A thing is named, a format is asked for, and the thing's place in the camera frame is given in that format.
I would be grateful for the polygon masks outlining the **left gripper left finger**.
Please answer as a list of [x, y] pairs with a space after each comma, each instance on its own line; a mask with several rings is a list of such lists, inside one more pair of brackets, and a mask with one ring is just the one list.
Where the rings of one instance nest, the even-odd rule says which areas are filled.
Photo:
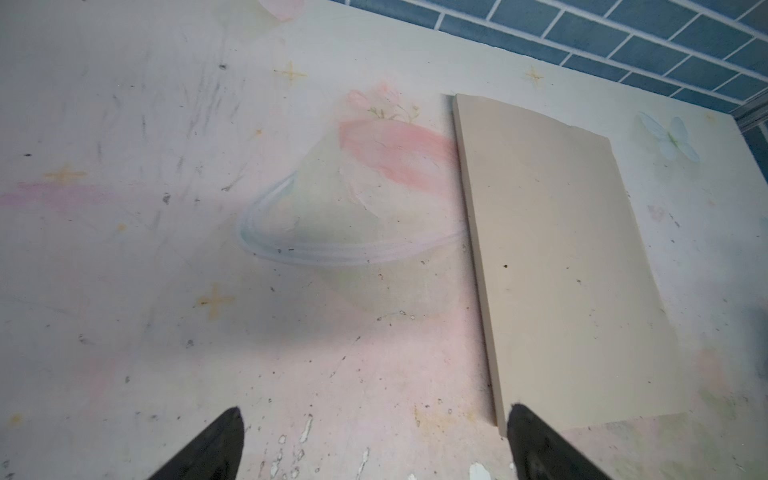
[[235, 480], [245, 426], [239, 407], [225, 410], [149, 480]]

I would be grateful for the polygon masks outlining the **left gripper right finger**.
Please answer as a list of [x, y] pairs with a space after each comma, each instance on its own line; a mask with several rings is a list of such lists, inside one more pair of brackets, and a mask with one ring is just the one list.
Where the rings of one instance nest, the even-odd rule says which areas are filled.
[[512, 405], [507, 439], [519, 479], [610, 480], [527, 406]]

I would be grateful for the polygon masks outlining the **beige cardboard file folder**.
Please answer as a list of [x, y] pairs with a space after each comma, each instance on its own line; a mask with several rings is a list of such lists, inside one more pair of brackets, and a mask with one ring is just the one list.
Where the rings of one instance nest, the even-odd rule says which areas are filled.
[[609, 140], [459, 94], [453, 117], [494, 410], [557, 430], [687, 407], [678, 340]]

